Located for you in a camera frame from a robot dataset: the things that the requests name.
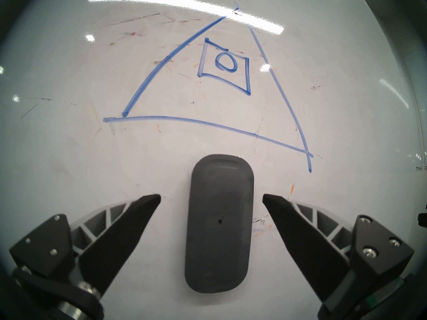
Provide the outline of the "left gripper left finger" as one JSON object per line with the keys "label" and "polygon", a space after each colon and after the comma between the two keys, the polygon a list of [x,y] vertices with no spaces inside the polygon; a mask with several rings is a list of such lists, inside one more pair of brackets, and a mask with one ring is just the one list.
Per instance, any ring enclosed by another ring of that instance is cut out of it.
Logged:
{"label": "left gripper left finger", "polygon": [[101,298],[135,250],[159,194],[104,207],[70,225],[56,214],[24,235],[9,253],[9,319],[103,320]]}

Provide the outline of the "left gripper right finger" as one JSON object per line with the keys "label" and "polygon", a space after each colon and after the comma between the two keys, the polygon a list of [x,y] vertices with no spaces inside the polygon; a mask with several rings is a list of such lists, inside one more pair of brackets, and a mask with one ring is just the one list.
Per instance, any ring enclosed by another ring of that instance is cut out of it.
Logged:
{"label": "left gripper right finger", "polygon": [[414,250],[372,216],[354,225],[314,206],[263,195],[290,256],[321,301],[318,319],[384,319],[403,292],[401,274]]}

